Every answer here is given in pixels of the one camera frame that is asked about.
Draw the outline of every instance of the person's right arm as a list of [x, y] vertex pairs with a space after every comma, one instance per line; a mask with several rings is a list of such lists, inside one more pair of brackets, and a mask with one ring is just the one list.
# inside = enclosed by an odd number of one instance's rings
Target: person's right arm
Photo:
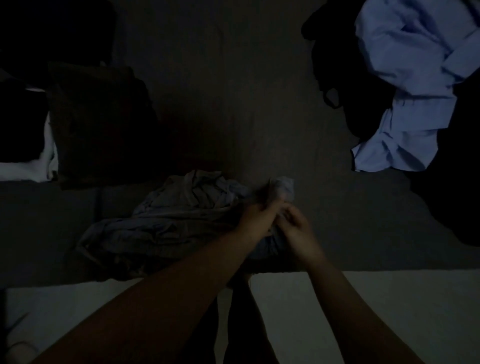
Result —
[[304, 215], [293, 205], [286, 211], [277, 223], [308, 272], [345, 363], [423, 363], [328, 261]]

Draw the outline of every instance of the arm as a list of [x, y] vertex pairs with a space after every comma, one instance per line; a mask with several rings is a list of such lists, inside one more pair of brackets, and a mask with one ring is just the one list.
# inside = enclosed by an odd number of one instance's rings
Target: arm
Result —
[[423, 363], [372, 311], [325, 257], [307, 219], [294, 206], [278, 224], [304, 264], [345, 363]]
[[208, 306], [267, 234], [283, 201], [248, 208], [239, 226], [93, 313], [34, 362], [171, 363]]

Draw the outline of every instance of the black pants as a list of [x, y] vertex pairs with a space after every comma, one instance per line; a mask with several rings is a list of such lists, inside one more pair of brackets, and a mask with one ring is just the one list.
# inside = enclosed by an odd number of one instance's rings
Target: black pants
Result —
[[[205, 312], [187, 341], [178, 363], [215, 364], [214, 345], [218, 331], [217, 300]], [[234, 285], [228, 313], [228, 346], [224, 364], [278, 364], [268, 341], [265, 325], [246, 281]]]

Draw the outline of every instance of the forearm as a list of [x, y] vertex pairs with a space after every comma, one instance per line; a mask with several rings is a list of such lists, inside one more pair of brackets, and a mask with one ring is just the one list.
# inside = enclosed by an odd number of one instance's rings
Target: forearm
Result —
[[422, 363], [326, 259], [308, 274], [346, 363]]
[[100, 308], [38, 363], [171, 362], [254, 243], [227, 234]]

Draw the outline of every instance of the person's right hand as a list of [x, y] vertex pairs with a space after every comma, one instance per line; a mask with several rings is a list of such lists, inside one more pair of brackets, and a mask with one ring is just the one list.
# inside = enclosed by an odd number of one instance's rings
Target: person's right hand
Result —
[[307, 218], [292, 204], [284, 204], [285, 217], [276, 219], [295, 256], [308, 270], [325, 261], [325, 255]]

